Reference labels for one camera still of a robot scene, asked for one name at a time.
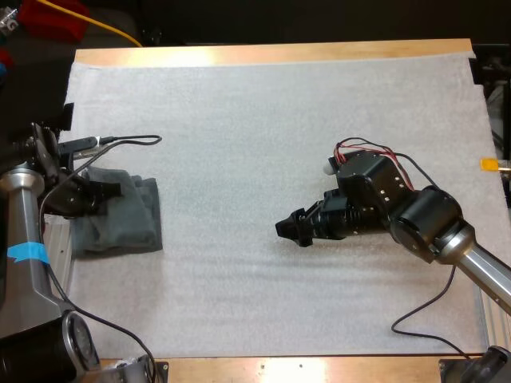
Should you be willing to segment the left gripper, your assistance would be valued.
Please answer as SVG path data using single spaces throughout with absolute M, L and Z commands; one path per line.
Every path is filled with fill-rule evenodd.
M 122 196 L 119 183 L 92 181 L 84 176 L 73 176 L 59 188 L 46 192 L 40 198 L 45 214 L 65 218 L 93 215 L 101 210 L 105 199 Z

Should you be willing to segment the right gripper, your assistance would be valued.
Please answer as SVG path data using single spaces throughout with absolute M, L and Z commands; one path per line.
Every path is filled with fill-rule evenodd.
M 307 211 L 293 211 L 275 224 L 279 237 L 289 239 L 299 247 L 309 247 L 313 239 L 343 240 L 355 235 L 386 232 L 378 212 L 372 206 L 356 207 L 338 189 L 326 191 L 323 199 Z

